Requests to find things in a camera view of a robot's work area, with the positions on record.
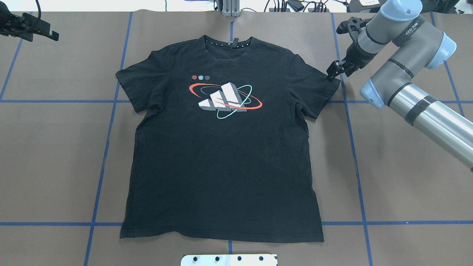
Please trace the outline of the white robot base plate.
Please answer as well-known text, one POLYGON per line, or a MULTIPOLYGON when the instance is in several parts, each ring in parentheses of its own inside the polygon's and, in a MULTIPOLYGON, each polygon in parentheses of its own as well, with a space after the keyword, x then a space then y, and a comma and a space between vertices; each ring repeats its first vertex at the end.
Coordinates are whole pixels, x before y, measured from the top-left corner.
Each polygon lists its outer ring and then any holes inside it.
POLYGON ((278 266, 276 254, 185 255, 181 266, 278 266))

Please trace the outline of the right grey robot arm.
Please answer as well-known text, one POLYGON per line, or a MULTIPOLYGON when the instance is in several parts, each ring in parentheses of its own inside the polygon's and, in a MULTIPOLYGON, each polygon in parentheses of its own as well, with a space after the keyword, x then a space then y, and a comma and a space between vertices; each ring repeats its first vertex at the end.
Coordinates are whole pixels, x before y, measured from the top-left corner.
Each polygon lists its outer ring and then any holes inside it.
POLYGON ((389 43, 397 51, 362 86, 360 95, 376 108, 388 106, 461 163, 473 166, 472 122, 412 83, 423 68, 434 69, 456 43, 421 16, 420 0, 388 0, 370 20, 350 17, 336 32, 353 41, 342 60, 331 63, 328 79, 364 68, 389 43))

